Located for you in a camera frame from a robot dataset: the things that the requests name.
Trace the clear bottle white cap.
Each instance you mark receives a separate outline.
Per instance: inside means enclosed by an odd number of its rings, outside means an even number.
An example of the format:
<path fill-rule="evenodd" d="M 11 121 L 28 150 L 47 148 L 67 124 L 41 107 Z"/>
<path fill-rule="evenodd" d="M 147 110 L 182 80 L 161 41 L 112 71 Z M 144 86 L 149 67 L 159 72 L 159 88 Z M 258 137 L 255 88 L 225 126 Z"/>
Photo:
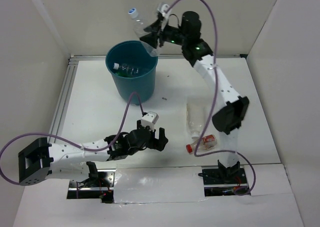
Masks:
<path fill-rule="evenodd" d="M 146 33 L 144 31 L 144 28 L 149 26 L 149 22 L 143 17 L 143 15 L 138 12 L 136 8 L 131 8 L 128 11 L 128 15 L 133 21 L 133 30 L 138 37 L 138 39 L 144 35 L 147 35 L 149 33 Z M 145 42 L 140 41 L 142 46 L 145 48 L 146 52 L 151 56 L 151 57 L 157 57 L 159 55 L 159 51 L 157 48 L 152 48 L 150 45 L 146 44 Z"/>

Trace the clear bottle front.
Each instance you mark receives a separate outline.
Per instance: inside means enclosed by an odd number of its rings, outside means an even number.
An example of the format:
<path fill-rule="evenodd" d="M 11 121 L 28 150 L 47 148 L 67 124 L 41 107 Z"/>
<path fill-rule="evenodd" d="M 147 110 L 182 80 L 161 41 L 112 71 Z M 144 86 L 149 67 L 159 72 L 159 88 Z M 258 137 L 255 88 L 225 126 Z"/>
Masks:
<path fill-rule="evenodd" d="M 135 67 L 133 65 L 128 65 L 126 63 L 119 64 L 119 63 L 114 63 L 113 64 L 113 71 L 116 72 L 122 72 L 126 73 L 130 78 L 138 77 L 142 74 L 142 70 L 138 67 Z"/>

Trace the large clear square bottle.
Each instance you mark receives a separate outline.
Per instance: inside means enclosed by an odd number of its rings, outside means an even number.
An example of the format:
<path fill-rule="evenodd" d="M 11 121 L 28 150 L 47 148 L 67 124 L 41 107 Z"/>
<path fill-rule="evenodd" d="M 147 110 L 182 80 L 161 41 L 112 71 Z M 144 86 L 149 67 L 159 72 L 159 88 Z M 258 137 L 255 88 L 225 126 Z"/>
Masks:
<path fill-rule="evenodd" d="M 191 138 L 197 140 L 205 125 L 205 107 L 198 103 L 188 102 L 186 105 L 186 124 Z"/>

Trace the red cap red label bottle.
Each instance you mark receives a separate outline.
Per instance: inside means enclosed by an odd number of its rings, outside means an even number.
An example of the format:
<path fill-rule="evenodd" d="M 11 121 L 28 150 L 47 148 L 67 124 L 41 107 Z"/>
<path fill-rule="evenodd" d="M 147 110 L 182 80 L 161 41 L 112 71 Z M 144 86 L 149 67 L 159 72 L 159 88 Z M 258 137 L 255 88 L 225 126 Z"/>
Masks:
<path fill-rule="evenodd" d="M 196 139 L 193 143 L 186 145 L 186 150 L 189 154 L 192 154 L 195 151 L 197 143 L 198 139 Z M 211 151 L 216 147 L 217 143 L 217 138 L 213 134 L 206 135 L 200 140 L 197 152 Z"/>

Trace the green soda bottle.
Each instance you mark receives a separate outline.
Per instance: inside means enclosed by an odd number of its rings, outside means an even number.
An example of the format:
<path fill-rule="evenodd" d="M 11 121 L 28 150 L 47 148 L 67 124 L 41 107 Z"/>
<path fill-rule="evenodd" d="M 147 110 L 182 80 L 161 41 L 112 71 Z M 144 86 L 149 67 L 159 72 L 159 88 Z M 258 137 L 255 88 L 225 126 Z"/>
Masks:
<path fill-rule="evenodd" d="M 126 73 L 119 72 L 119 71 L 117 71 L 115 74 L 116 74 L 117 76 L 120 76 L 120 77 L 123 77 L 123 78 L 129 78 L 129 77 L 130 77 L 130 76 L 127 75 Z"/>

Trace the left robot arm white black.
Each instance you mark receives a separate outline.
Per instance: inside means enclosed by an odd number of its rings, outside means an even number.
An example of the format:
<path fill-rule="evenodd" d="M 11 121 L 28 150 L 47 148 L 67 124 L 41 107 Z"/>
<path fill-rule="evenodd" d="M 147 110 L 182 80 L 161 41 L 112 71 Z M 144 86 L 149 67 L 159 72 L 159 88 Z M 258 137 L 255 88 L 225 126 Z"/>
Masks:
<path fill-rule="evenodd" d="M 137 121 L 137 128 L 85 143 L 81 148 L 71 144 L 49 143 L 40 137 L 18 153 L 19 185 L 31 186 L 47 179 L 67 179 L 88 187 L 97 184 L 96 162 L 123 160 L 145 149 L 163 151 L 168 139 L 164 128 L 156 131 Z"/>

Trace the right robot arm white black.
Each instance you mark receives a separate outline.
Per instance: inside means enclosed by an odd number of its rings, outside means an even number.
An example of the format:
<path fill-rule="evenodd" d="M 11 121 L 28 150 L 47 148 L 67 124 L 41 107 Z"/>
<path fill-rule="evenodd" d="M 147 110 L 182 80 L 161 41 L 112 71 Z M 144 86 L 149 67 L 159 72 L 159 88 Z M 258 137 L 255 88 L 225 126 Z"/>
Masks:
<path fill-rule="evenodd" d="M 196 12 L 184 12 L 177 27 L 169 25 L 170 14 L 166 11 L 158 11 L 156 15 L 155 22 L 142 28 L 139 40 L 152 57 L 158 55 L 166 42 L 181 46 L 183 57 L 212 88 L 214 96 L 209 121 L 224 142 L 222 156 L 218 159 L 218 177 L 223 183 L 230 183 L 240 170 L 238 144 L 233 138 L 242 125 L 250 101 L 233 88 L 217 65 L 214 51 L 201 37 L 202 23 Z"/>

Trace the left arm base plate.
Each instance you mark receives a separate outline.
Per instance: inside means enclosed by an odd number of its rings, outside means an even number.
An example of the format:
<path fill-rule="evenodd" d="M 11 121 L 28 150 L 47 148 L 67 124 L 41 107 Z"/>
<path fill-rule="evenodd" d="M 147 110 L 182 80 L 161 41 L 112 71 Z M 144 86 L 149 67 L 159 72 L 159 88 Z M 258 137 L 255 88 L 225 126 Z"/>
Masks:
<path fill-rule="evenodd" d="M 114 203 L 114 185 L 116 169 L 99 169 L 98 179 L 91 182 L 76 182 L 68 184 L 68 200 L 100 200 L 104 204 Z"/>

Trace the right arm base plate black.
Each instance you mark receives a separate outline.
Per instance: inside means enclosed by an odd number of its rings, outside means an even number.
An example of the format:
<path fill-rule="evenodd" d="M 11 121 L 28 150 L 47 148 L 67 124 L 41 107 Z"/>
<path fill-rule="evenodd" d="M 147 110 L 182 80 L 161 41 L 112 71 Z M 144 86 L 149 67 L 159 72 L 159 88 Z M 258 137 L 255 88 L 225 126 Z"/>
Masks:
<path fill-rule="evenodd" d="M 249 190 L 243 168 L 229 179 L 222 179 L 218 168 L 203 168 L 198 176 L 202 178 L 205 197 L 233 196 L 234 191 L 238 195 L 243 195 Z"/>

